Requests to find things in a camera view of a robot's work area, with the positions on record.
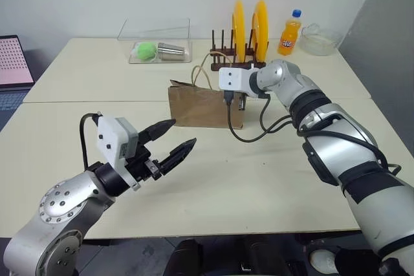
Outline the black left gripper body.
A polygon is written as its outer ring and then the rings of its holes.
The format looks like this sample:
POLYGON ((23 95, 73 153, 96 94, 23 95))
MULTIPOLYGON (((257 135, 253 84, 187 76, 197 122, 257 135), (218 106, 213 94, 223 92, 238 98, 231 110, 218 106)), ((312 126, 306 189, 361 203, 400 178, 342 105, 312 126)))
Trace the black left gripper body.
POLYGON ((144 182, 148 178, 158 180, 161 177, 159 161, 152 160, 151 153, 141 143, 138 143, 135 154, 126 159, 125 168, 137 182, 144 182))

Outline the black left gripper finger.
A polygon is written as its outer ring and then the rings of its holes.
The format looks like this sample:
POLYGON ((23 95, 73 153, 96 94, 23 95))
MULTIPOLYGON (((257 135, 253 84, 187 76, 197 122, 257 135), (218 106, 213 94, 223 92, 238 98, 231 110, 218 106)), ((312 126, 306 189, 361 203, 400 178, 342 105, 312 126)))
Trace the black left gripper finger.
POLYGON ((163 136, 171 127, 173 127, 175 123, 175 119, 169 119, 162 120, 153 125, 150 125, 146 129, 139 132, 139 143, 148 143, 157 140, 158 138, 163 136))
POLYGON ((169 156, 159 163, 159 170, 161 174, 166 175, 178 166, 189 155, 196 142, 197 139, 193 138, 174 148, 174 150, 169 153, 169 156))

